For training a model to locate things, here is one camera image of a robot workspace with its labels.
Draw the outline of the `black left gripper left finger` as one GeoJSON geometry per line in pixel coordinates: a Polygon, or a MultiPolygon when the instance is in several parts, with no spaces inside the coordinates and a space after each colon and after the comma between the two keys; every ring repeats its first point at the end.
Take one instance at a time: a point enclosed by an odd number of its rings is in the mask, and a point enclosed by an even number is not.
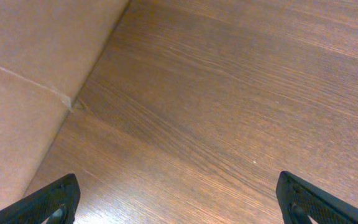
{"type": "Polygon", "coordinates": [[[67,174],[0,210],[0,223],[72,224],[80,201],[75,174],[67,174]]]}

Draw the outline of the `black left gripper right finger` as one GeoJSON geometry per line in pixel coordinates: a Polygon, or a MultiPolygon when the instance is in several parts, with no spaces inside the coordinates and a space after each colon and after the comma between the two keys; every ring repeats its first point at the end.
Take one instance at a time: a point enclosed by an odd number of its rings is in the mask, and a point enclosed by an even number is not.
{"type": "Polygon", "coordinates": [[[284,224],[358,224],[358,208],[288,171],[280,173],[276,195],[284,224]]]}

